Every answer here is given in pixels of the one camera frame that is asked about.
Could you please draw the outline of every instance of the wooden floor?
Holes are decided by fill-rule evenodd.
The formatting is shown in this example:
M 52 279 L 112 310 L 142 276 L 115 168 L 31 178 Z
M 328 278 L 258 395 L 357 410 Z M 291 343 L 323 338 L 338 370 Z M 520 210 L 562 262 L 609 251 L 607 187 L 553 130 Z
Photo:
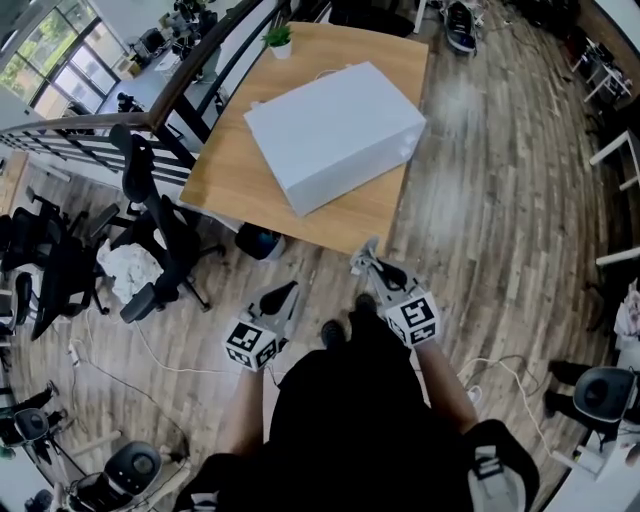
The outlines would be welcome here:
M 550 447 L 571 452 L 585 431 L 560 416 L 543 419 L 542 393 L 550 381 L 546 367 L 554 358 L 596 365 L 608 358 L 604 337 L 585 331 L 599 304 L 583 284 L 597 278 L 594 259 L 618 243 L 610 229 L 616 177 L 606 166 L 589 166 L 597 147 L 585 134 L 590 107 L 582 103 L 582 80 L 564 80 L 571 75 L 559 41 L 526 23 L 505 29 L 503 19 L 512 15 L 502 7 L 490 11 L 476 57 L 454 55 L 437 23 L 425 22 L 419 36 L 430 42 L 432 52 L 422 105 L 429 122 L 408 173 L 389 256 L 413 266 L 433 291 L 444 319 L 442 347 L 454 368 L 475 357 L 525 358 L 526 365 L 518 359 L 507 363 L 528 391 L 536 384 L 525 366 L 543 383 L 529 398 L 531 409 Z M 35 176 L 34 185 L 69 212 L 95 214 L 122 200 L 119 192 L 80 178 L 63 186 Z M 149 393 L 187 434 L 198 465 L 211 453 L 237 378 L 220 343 L 243 297 L 271 282 L 313 281 L 297 333 L 275 361 L 279 380 L 300 357 L 321 347 L 322 323 L 346 319 L 364 287 L 362 278 L 349 274 L 345 255 L 290 241 L 280 261 L 260 264 L 236 249 L 232 234 L 214 222 L 203 220 L 202 233 L 228 247 L 223 262 L 211 257 L 195 273 L 213 311 L 202 314 L 184 298 L 140 326 L 165 364 L 218 373 L 159 368 L 135 327 L 112 323 L 95 311 L 87 317 L 92 343 L 84 316 L 60 325 L 59 334 L 49 330 L 36 343 L 28 341 L 28 332 L 20 333 L 12 370 L 17 394 L 37 391 L 48 379 L 57 383 L 60 402 L 78 418 L 62 435 L 66 446 L 111 429 L 156 446 L 180 439 L 148 399 L 88 365 L 76 370 L 72 403 L 70 338 L 82 340 L 101 368 Z M 107 291 L 101 295 L 107 297 Z M 109 301 L 117 318 L 119 306 Z M 483 367 L 469 367 L 463 382 Z M 379 371 L 383 378 L 385 369 Z M 268 422 L 277 389 L 268 374 L 266 381 Z M 481 418 L 503 420 L 538 464 L 540 505 L 564 468 L 543 451 L 511 375 L 494 368 L 473 383 L 484 392 Z M 98 451 L 80 462 L 96 471 L 106 455 Z M 171 502 L 162 505 L 169 509 Z

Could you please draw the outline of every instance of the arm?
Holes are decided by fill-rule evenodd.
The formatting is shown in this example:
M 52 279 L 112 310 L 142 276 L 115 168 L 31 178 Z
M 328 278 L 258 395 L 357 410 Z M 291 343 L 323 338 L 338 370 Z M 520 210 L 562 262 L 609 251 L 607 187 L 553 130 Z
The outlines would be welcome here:
M 220 422 L 215 453 L 249 455 L 264 443 L 262 392 L 264 369 L 243 369 Z
M 415 351 L 431 408 L 465 434 L 478 423 L 478 416 L 449 361 L 437 343 L 422 343 Z

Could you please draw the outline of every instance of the black shoe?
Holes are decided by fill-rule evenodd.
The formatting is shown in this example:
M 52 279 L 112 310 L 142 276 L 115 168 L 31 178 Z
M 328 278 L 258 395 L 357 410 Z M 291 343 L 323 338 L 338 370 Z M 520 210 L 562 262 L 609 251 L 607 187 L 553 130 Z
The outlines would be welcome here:
M 356 297 L 356 311 L 378 312 L 376 300 L 368 293 L 361 293 Z
M 58 391 L 58 387 L 53 383 L 52 380 L 47 382 L 47 390 L 51 392 L 51 395 L 58 396 L 60 391 Z
M 552 409 L 551 407 L 549 407 L 549 398 L 551 397 L 551 394 L 553 393 L 553 391 L 545 391 L 544 393 L 544 417 L 547 418 L 548 420 L 550 420 L 551 418 L 553 418 L 556 415 L 556 411 L 555 409 Z
M 322 326 L 320 339 L 322 339 L 324 347 L 328 350 L 334 349 L 347 342 L 344 327 L 342 327 L 342 324 L 337 320 L 329 320 Z

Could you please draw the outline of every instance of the railing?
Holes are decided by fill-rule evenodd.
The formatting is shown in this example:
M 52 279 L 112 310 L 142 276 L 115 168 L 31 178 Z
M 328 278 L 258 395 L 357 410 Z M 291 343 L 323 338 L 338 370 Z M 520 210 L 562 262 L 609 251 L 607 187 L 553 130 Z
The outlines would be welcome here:
M 211 102 L 219 94 L 224 80 L 244 55 L 251 43 L 269 24 L 285 23 L 295 18 L 291 14 L 290 0 L 277 0 L 274 8 L 265 16 L 249 37 L 231 57 L 224 69 L 214 79 L 211 87 L 197 107 L 185 96 L 193 78 L 207 64 L 225 39 L 249 16 L 263 0 L 242 0 L 222 20 L 220 20 L 195 46 L 189 56 L 176 70 L 166 87 L 149 109 L 149 112 L 127 114 L 99 114 L 61 118 L 16 126 L 0 131 L 0 143 L 11 148 L 37 154 L 50 154 L 64 160 L 75 160 L 101 165 L 113 172 L 124 168 L 124 159 L 108 140 L 108 133 L 115 124 L 123 124 L 141 133 L 150 140 L 156 154 L 154 177 L 161 181 L 182 185 L 193 168 L 197 153 L 192 153 L 174 134 L 167 123 L 175 112 L 182 118 L 197 139 L 205 143 L 213 126 L 209 126 L 203 116 Z M 302 19 L 313 15 L 317 6 L 327 0 L 317 0 L 305 4 Z M 217 102 L 218 115 L 226 102 Z

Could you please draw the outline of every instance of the white pot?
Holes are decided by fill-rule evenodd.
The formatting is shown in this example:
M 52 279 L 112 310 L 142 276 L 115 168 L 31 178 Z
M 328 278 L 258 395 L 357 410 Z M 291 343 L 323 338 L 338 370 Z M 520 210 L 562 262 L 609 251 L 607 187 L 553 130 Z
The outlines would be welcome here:
M 291 57 L 291 41 L 284 46 L 272 46 L 271 51 L 273 51 L 276 59 L 288 59 Z

